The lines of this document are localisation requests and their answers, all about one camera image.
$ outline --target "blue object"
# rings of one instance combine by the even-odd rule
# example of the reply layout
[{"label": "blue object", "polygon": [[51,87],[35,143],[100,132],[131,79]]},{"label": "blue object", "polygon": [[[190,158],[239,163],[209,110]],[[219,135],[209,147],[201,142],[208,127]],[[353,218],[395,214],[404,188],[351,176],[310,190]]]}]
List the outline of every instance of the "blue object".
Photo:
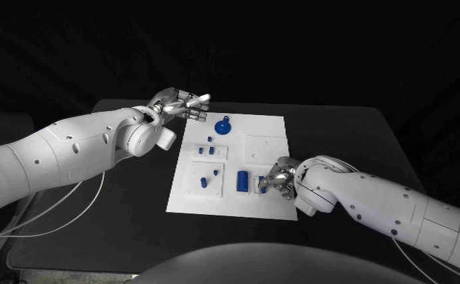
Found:
[{"label": "blue object", "polygon": [[238,192],[248,192],[250,187],[248,187],[248,173],[247,171],[239,171],[238,172],[238,180],[237,180],[237,191]]},{"label": "blue object", "polygon": [[265,188],[261,188],[261,193],[263,193],[263,194],[265,194],[265,193],[267,193]]},{"label": "blue object", "polygon": [[231,123],[228,122],[228,116],[224,117],[224,120],[218,121],[214,128],[221,135],[227,134],[232,130]]}]

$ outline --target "black background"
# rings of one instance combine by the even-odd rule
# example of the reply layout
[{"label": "black background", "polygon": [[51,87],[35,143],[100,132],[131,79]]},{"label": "black background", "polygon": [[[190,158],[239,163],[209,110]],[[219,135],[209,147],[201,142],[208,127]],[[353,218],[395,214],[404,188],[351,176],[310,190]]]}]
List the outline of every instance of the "black background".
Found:
[{"label": "black background", "polygon": [[372,106],[428,195],[460,206],[459,36],[459,0],[2,0],[2,110],[39,130],[169,86]]}]

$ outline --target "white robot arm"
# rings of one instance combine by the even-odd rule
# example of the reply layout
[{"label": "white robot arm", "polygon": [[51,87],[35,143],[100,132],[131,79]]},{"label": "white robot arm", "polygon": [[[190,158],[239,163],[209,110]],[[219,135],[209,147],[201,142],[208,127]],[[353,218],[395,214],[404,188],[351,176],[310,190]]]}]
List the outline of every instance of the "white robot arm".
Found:
[{"label": "white robot arm", "polygon": [[340,202],[361,224],[460,267],[459,208],[329,156],[281,157],[260,187],[268,184],[287,200],[296,188],[294,206],[309,216]]},{"label": "white robot arm", "polygon": [[85,181],[176,134],[163,127],[175,116],[203,122],[211,96],[169,88],[147,106],[64,119],[20,141],[0,146],[0,207],[29,194]]}]

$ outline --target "white paper sheet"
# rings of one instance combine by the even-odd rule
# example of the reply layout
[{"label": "white paper sheet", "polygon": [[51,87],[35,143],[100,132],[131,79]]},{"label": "white paper sheet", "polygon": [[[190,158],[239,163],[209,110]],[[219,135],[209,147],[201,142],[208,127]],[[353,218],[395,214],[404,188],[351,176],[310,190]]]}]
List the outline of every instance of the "white paper sheet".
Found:
[{"label": "white paper sheet", "polygon": [[[229,116],[232,130],[222,136],[216,134],[214,126],[224,116]],[[208,142],[208,136],[214,138],[212,142]],[[267,188],[267,193],[260,195],[237,192],[238,171],[248,171],[250,179],[252,179],[254,176],[265,176],[274,165],[274,163],[270,165],[247,163],[247,136],[280,138],[270,140],[270,143],[278,144],[278,148],[270,148],[270,157],[289,156],[283,117],[209,112],[205,123],[188,120],[166,212],[297,221],[293,201],[284,200],[280,192],[271,187]],[[225,167],[221,197],[188,196],[193,162],[199,160],[196,156],[199,146],[228,147],[227,161],[216,160]],[[257,151],[257,154],[265,158],[264,150]],[[202,161],[212,162],[214,159],[206,156]]]}]

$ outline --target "dark table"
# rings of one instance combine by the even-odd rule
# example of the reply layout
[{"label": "dark table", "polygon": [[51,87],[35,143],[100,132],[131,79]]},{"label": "dark table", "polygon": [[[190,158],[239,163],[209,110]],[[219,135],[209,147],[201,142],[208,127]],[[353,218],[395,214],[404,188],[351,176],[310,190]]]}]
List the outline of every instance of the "dark table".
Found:
[{"label": "dark table", "polygon": [[[92,111],[146,104],[146,100],[102,100]],[[303,160],[333,156],[361,171],[424,193],[375,108],[215,102],[211,111],[284,116],[291,157]],[[340,205],[332,213],[317,212],[313,217],[299,211],[299,221],[167,213],[185,120],[175,119],[166,127],[177,134],[170,151],[154,147],[143,157],[123,160],[107,171],[101,194],[88,212],[61,231],[17,240],[9,255],[12,267],[136,274],[196,249],[254,241],[330,249],[424,280],[391,238],[356,223]],[[53,212],[22,233],[42,233],[65,224],[91,202],[100,182],[101,175],[85,181]],[[72,187],[43,192],[36,213],[55,204]]]}]

